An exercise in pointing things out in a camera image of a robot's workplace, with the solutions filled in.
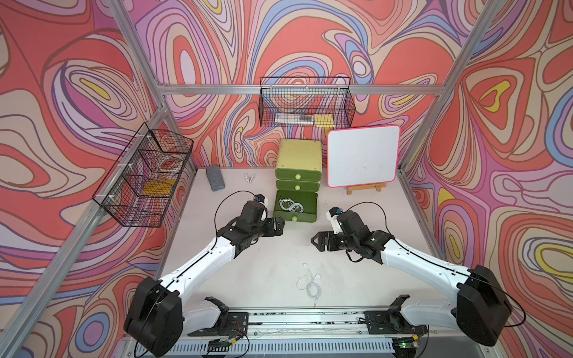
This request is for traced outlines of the white earphones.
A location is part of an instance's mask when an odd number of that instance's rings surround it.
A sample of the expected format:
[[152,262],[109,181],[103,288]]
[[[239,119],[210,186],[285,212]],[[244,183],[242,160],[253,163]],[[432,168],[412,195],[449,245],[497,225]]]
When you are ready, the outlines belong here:
[[292,213],[303,213],[304,212],[304,206],[301,203],[293,202],[289,206],[289,211]]
[[279,200],[279,205],[284,211],[292,211],[295,202],[291,198],[282,198]]
[[303,263],[302,268],[304,274],[297,280],[295,286],[299,291],[306,292],[307,297],[313,301],[313,308],[316,308],[322,296],[322,287],[319,284],[321,274],[313,272],[307,263]]

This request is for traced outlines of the green top drawer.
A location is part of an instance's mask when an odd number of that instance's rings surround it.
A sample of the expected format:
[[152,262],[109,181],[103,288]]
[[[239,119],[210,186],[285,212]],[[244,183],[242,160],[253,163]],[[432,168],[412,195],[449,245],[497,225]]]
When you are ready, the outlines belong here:
[[322,172],[318,170],[277,168],[275,170],[276,178],[279,180],[320,182]]

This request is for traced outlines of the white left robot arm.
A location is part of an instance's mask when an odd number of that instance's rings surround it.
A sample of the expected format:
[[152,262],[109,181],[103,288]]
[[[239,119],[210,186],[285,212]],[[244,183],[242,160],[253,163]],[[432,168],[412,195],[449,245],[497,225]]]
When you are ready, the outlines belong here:
[[261,237],[280,237],[285,220],[268,214],[260,201],[247,201],[239,216],[216,231],[214,239],[196,256],[169,274],[142,280],[135,291],[124,331],[146,353],[167,354],[181,335],[216,327],[226,314],[220,300],[207,297],[190,310],[185,304],[217,270],[236,259]]

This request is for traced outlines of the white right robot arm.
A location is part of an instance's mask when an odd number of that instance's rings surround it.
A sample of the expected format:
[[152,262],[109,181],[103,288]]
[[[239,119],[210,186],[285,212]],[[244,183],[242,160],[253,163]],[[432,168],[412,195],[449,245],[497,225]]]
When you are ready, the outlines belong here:
[[310,240],[320,252],[354,252],[363,260],[406,272],[446,296],[400,298],[398,314],[409,325],[458,329],[482,346],[496,345],[513,307],[489,268],[467,268],[421,252],[389,232],[370,230],[353,210],[335,207],[327,218],[331,231],[319,231]]

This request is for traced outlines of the yellow pink drawer cabinet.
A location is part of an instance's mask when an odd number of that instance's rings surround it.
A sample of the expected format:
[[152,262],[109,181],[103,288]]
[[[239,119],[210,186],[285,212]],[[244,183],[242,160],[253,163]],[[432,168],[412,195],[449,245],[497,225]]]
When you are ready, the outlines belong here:
[[277,168],[322,172],[322,143],[316,140],[283,139],[279,146]]

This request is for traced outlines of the wooden whiteboard easel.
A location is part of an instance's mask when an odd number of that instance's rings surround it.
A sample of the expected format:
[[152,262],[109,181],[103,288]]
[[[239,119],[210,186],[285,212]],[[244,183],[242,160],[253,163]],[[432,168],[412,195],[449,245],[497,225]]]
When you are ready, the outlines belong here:
[[373,184],[348,186],[346,191],[348,195],[352,195],[354,192],[370,190],[370,189],[374,189],[376,192],[380,192],[385,187],[386,183],[373,183]]

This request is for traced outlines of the grey felt eraser block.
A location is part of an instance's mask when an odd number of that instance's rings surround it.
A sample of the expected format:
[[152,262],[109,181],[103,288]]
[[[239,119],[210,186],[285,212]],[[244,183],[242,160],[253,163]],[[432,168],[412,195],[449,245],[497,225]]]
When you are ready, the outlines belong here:
[[213,192],[218,192],[222,189],[225,189],[225,181],[219,166],[208,166],[206,168],[206,176],[210,185],[210,189]]

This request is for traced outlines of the pink framed whiteboard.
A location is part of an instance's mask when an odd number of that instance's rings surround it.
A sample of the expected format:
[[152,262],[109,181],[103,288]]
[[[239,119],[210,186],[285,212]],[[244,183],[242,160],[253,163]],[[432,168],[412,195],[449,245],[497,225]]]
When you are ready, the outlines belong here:
[[327,136],[328,186],[362,186],[395,180],[400,128],[348,128]]

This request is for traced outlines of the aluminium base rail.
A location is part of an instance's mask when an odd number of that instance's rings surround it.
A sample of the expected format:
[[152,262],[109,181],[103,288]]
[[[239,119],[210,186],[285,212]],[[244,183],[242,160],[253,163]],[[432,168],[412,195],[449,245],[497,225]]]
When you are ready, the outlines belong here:
[[234,310],[240,322],[218,336],[183,335],[168,357],[500,357],[459,331],[403,332],[382,322],[384,307]]

